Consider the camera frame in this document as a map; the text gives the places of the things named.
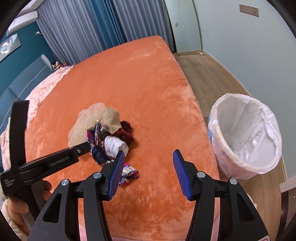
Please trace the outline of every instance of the wall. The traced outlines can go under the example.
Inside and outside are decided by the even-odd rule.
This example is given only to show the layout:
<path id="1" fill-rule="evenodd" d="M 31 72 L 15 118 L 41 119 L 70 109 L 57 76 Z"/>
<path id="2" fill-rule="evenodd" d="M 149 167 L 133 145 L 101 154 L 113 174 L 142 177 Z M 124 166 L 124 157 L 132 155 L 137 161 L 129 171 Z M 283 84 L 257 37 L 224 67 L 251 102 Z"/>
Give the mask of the wall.
<path id="1" fill-rule="evenodd" d="M 177 52 L 201 50 L 200 30 L 192 0 L 165 0 Z"/>
<path id="2" fill-rule="evenodd" d="M 42 54 L 45 54 L 51 63 L 54 62 L 55 57 L 49 46 L 42 35 L 36 35 L 37 31 L 39 31 L 37 23 L 17 31 L 21 46 L 0 62 L 0 95 L 29 64 Z"/>
<path id="3" fill-rule="evenodd" d="M 296 175 L 296 39 L 266 0 L 194 0 L 203 49 L 275 113 L 287 176 Z M 259 8 L 259 18 L 239 4 Z"/>

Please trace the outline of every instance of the orange blanket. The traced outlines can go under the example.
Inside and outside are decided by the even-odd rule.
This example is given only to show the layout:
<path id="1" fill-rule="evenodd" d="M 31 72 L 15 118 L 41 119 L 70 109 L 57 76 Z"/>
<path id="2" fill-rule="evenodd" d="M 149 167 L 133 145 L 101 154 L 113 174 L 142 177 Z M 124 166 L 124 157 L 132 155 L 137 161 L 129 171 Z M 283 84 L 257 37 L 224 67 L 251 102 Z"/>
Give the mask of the orange blanket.
<path id="1" fill-rule="evenodd" d="M 200 107 L 178 63 L 158 36 L 108 49 L 77 64 L 41 104 L 26 131 L 27 160 L 67 148 L 77 115 L 103 102 L 131 123 L 135 141 L 126 162 L 139 178 L 119 187 L 105 212 L 112 236 L 136 240 L 185 239 L 194 202 L 182 195 L 172 163 L 185 160 L 218 179 L 214 152 Z M 47 178 L 83 180 L 101 167 L 89 154 Z M 80 207 L 80 221 L 83 209 Z"/>

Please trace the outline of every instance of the human hand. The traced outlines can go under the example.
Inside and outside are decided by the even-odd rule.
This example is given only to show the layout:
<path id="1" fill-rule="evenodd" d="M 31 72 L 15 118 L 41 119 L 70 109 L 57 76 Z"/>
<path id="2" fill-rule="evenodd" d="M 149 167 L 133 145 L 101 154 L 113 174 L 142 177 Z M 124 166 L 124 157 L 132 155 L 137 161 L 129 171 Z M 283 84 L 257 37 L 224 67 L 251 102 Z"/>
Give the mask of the human hand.
<path id="1" fill-rule="evenodd" d="M 51 195 L 50 190 L 52 185 L 49 181 L 44 181 L 44 186 L 45 190 L 43 191 L 42 196 L 44 200 L 47 201 Z M 22 214 L 29 212 L 28 204 L 15 196 L 10 196 L 7 201 L 7 211 L 12 221 L 14 221 L 22 231 L 29 234 L 30 229 L 22 218 Z"/>

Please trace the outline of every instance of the electrical outlet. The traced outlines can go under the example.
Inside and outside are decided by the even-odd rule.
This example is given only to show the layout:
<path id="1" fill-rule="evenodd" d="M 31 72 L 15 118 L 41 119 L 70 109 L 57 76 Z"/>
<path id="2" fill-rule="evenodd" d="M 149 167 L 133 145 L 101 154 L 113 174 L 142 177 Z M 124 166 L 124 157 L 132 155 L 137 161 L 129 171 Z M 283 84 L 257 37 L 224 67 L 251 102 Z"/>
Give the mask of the electrical outlet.
<path id="1" fill-rule="evenodd" d="M 259 9 L 256 7 L 251 7 L 251 6 L 240 4 L 239 10 L 243 13 L 247 13 L 247 14 L 259 17 Z"/>

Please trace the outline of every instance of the pink lace bedding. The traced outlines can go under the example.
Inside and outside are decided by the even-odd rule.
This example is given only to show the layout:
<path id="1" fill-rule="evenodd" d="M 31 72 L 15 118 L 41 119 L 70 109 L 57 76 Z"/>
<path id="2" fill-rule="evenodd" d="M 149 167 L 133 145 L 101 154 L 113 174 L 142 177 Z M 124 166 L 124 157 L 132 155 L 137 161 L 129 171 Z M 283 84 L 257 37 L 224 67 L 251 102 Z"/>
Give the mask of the pink lace bedding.
<path id="1" fill-rule="evenodd" d="M 48 77 L 46 77 L 39 85 L 37 85 L 31 93 L 28 95 L 26 100 L 29 100 L 29 110 L 28 110 L 28 121 L 27 128 L 30 126 L 32 120 L 36 116 L 39 106 L 42 101 L 49 95 L 49 93 L 54 89 L 58 82 L 73 68 L 73 66 L 67 66 L 60 68 Z M 9 156 L 9 127 L 10 118 L 5 131 L 0 135 L 1 144 L 1 155 L 4 170 L 10 168 L 10 156 Z"/>

